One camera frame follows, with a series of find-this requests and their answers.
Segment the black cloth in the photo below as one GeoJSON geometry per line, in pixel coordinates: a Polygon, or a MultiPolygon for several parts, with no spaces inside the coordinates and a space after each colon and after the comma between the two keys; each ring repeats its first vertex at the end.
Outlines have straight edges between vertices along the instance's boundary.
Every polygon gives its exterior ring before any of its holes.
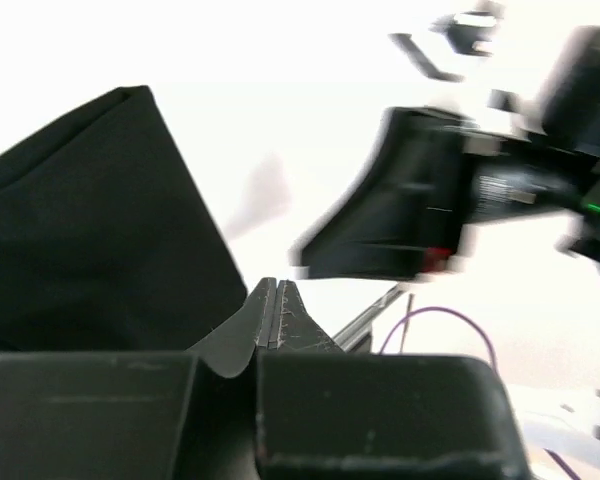
{"type": "Polygon", "coordinates": [[[0,156],[0,350],[184,349],[245,297],[148,87],[0,156]]]}

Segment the white background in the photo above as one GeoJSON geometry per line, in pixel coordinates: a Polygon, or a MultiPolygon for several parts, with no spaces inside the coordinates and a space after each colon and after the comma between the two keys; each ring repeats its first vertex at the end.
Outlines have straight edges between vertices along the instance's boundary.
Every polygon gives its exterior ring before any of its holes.
{"type": "MultiPolygon", "coordinates": [[[[0,152],[111,88],[149,84],[247,283],[293,276],[287,249],[363,174],[386,108],[442,104],[485,119],[475,105],[496,87],[531,111],[574,28],[600,25],[600,0],[512,0],[496,57],[463,86],[423,79],[387,39],[472,3],[3,1],[0,152]],[[269,217],[236,233],[245,218],[269,217]]],[[[474,318],[507,382],[600,387],[600,274],[554,250],[571,221],[470,229],[462,273],[414,287],[416,307],[474,318]]],[[[332,334],[390,285],[300,283],[332,334]]],[[[377,322],[378,338],[404,308],[377,322]]],[[[486,358],[471,330],[437,314],[414,320],[407,350],[486,358]]]]}

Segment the black fabric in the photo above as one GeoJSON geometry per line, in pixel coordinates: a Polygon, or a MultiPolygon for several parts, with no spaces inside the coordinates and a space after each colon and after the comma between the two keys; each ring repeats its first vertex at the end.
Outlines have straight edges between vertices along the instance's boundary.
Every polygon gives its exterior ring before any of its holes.
{"type": "Polygon", "coordinates": [[[149,88],[0,156],[0,349],[184,349],[245,297],[149,88]]]}

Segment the green light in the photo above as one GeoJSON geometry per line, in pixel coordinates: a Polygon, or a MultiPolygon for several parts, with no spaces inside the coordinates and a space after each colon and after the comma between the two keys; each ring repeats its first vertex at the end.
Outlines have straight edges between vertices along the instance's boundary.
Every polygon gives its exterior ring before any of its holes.
{"type": "Polygon", "coordinates": [[[589,205],[587,205],[587,208],[594,212],[600,213],[600,207],[598,205],[594,205],[593,203],[590,203],[589,205]]]}

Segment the folded black cloth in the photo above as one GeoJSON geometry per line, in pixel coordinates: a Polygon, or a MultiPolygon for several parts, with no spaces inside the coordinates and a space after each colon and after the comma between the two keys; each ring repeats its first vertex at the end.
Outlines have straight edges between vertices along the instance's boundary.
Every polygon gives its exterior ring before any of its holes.
{"type": "Polygon", "coordinates": [[[184,349],[245,297],[148,87],[0,156],[0,350],[184,349]]]}

